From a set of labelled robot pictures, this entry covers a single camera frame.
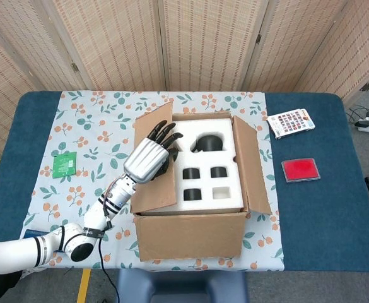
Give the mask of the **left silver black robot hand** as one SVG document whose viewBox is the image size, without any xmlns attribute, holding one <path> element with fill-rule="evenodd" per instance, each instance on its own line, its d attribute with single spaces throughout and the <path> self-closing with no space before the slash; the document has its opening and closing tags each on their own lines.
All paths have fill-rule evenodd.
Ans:
<svg viewBox="0 0 369 303">
<path fill-rule="evenodd" d="M 170 161 L 176 161 L 179 150 L 173 143 L 183 137 L 182 133 L 168 134 L 175 123 L 160 121 L 141 140 L 124 163 L 124 173 L 136 184 L 146 184 L 167 172 Z"/>
</svg>

